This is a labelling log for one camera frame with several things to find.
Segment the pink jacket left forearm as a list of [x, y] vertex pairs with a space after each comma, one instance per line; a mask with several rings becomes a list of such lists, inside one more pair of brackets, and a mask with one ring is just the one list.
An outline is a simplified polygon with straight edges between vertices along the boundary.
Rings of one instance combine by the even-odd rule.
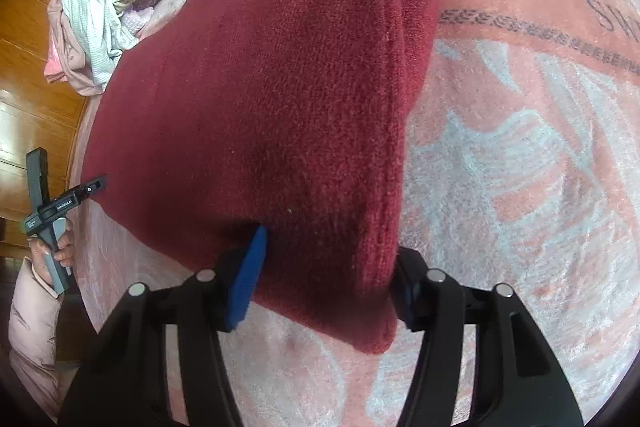
[[55, 423], [79, 369], [56, 361], [56, 326], [64, 297], [25, 258], [14, 287], [8, 337], [9, 360], [26, 390]]

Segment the person left hand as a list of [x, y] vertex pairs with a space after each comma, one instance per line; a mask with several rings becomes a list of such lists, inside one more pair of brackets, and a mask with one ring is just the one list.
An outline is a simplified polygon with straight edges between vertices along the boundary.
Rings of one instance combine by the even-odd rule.
[[29, 237], [28, 246], [32, 271], [52, 291], [60, 293], [62, 284], [55, 280], [58, 277], [55, 268], [59, 267], [66, 275], [72, 271], [76, 254], [73, 223], [66, 218], [60, 218], [54, 222], [53, 232], [56, 238], [55, 247], [37, 236]]

